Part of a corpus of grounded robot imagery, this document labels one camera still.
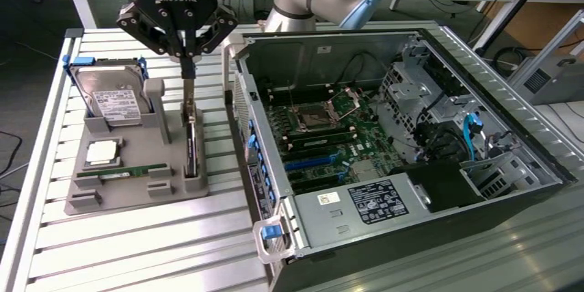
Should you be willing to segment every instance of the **hard drive label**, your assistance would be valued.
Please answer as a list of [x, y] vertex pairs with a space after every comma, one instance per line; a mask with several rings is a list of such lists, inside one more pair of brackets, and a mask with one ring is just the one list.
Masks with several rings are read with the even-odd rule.
[[368, 225], [409, 213], [389, 179], [349, 188], [348, 193]]
[[140, 119], [133, 90], [93, 92], [93, 97], [107, 121]]

